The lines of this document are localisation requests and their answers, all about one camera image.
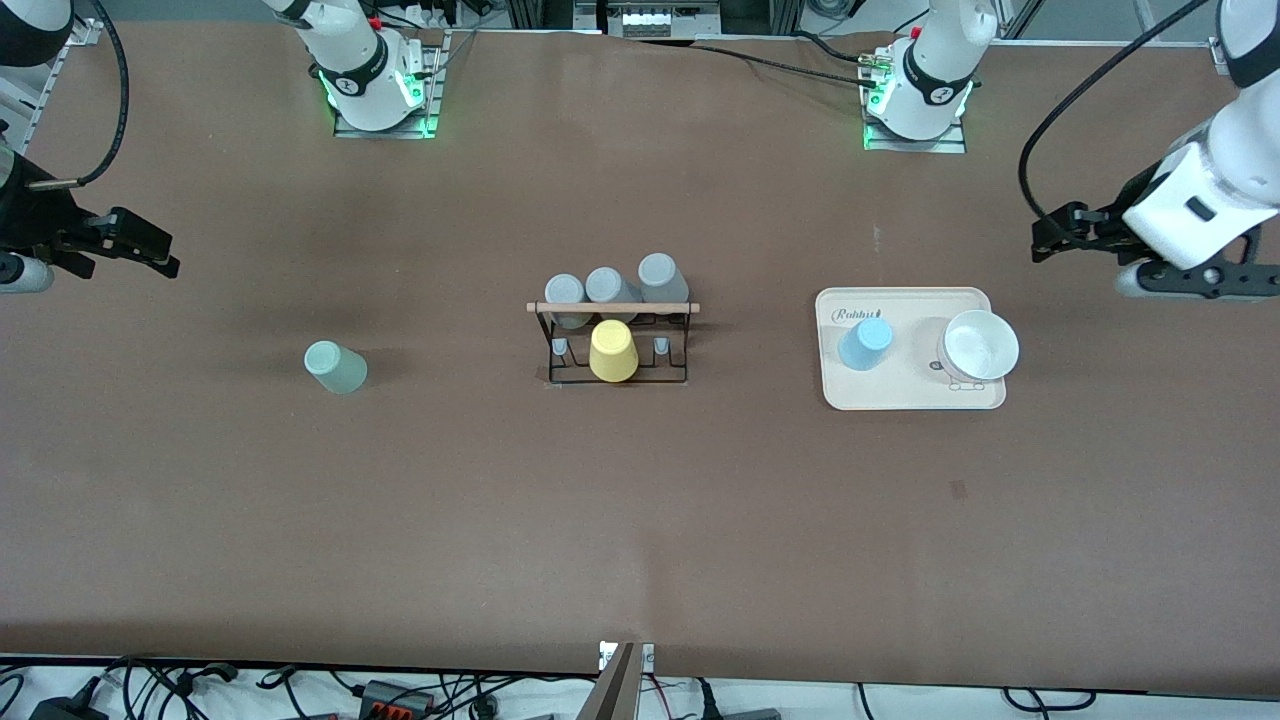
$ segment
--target cup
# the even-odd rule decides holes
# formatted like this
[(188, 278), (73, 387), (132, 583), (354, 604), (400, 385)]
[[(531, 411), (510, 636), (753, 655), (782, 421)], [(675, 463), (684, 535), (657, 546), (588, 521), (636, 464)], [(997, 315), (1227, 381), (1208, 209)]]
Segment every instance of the cup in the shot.
[(595, 377), (607, 383), (621, 383), (634, 375), (640, 366), (640, 354), (631, 328), (621, 320), (602, 320), (595, 325), (588, 364)]
[(689, 283), (666, 252), (640, 260), (640, 293), (645, 302), (689, 302)]
[(302, 364), (325, 389), (334, 395), (355, 391), (369, 377), (369, 365), (364, 357), (328, 340), (308, 347)]
[[(547, 302), (586, 302), (586, 288), (582, 287), (582, 281), (568, 273), (561, 273), (547, 281), (543, 297)], [(576, 331), (590, 320), (590, 313), (552, 313), (552, 322), (566, 331)]]
[[(613, 268), (596, 268), (586, 275), (586, 296), (591, 302), (640, 302), (640, 291)], [(602, 318), (630, 323), (635, 313), (600, 314)]]
[(938, 338), (938, 363), (948, 375), (968, 383), (989, 383), (1018, 364), (1018, 334), (989, 310), (960, 313)]
[(884, 360), (893, 328), (881, 318), (867, 318), (840, 338), (840, 361), (851, 370), (870, 370)]

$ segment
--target brown table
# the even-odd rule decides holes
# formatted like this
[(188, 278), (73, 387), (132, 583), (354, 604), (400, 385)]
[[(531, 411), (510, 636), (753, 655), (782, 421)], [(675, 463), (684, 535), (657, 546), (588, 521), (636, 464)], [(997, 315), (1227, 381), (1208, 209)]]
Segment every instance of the brown table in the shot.
[[(1111, 49), (993, 49), (970, 152), (931, 156), (863, 151), (851, 88), (576, 35), (481, 36), (435, 141), (337, 141), (287, 28), (123, 36), (79, 197), (182, 277), (3, 302), (0, 650), (589, 671), (640, 638), (677, 675), (1280, 692), (1276, 305), (1029, 261), (1018, 152)], [(37, 161), (96, 161), (114, 73), (76, 54)], [(1042, 201), (1108, 201), (1231, 94), (1139, 53)], [(704, 309), (687, 387), (540, 382), (545, 279), (659, 249)], [(879, 284), (984, 290), (1005, 406), (829, 409), (814, 296)], [(306, 375), (323, 337), (367, 388)]]

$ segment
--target yellow cup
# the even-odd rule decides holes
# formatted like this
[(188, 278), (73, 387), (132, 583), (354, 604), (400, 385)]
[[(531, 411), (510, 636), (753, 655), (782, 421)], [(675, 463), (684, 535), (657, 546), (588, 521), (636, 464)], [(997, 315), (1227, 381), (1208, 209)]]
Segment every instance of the yellow cup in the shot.
[(631, 328), (620, 320), (603, 320), (591, 331), (591, 372), (607, 383), (621, 383), (636, 374), (640, 355)]

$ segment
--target cup rack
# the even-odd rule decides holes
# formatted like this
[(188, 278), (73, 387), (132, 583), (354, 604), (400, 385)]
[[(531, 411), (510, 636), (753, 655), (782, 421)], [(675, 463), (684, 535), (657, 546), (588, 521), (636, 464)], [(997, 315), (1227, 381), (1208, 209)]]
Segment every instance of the cup rack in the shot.
[[(701, 311), (696, 302), (530, 302), (527, 313), (538, 318), (547, 341), (547, 382), (552, 384), (630, 384), (689, 382), (689, 325)], [(590, 313), (581, 328), (566, 331), (552, 320), (553, 313)], [(591, 373), (591, 329), (600, 315), (627, 315), (640, 354), (640, 368), (625, 383), (605, 383)], [(655, 340), (667, 340), (667, 352), (658, 354)]]

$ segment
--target white tray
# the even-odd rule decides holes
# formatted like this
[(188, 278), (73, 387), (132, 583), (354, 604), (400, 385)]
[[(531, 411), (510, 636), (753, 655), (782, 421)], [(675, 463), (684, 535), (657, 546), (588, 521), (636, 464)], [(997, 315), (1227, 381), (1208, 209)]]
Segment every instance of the white tray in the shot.
[[(938, 338), (965, 310), (991, 310), (974, 287), (828, 287), (814, 301), (822, 393), (836, 410), (995, 410), (1005, 401), (1004, 378), (964, 383), (937, 364)], [(884, 360), (870, 370), (840, 361), (840, 338), (868, 316), (893, 328)]]

